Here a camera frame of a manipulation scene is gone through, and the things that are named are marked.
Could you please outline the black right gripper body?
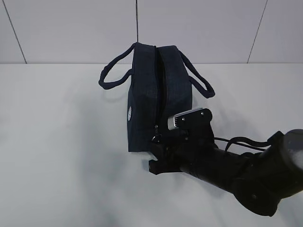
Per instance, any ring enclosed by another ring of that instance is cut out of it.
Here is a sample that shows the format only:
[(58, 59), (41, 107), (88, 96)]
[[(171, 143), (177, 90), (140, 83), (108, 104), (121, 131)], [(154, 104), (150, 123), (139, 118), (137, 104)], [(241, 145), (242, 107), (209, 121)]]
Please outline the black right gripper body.
[(151, 141), (151, 153), (156, 160), (149, 160), (148, 170), (154, 175), (162, 173), (189, 172), (199, 159), (214, 152), (218, 146), (214, 134), (189, 133), (181, 137)]

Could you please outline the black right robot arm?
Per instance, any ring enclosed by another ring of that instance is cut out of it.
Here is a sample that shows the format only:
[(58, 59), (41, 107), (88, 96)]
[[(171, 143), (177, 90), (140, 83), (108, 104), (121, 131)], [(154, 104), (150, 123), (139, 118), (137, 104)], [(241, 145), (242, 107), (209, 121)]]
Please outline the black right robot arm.
[(214, 137), (189, 136), (154, 144), (149, 171), (183, 172), (234, 195), (261, 216), (273, 216), (279, 202), (303, 189), (303, 131), (276, 132), (259, 153), (221, 150)]

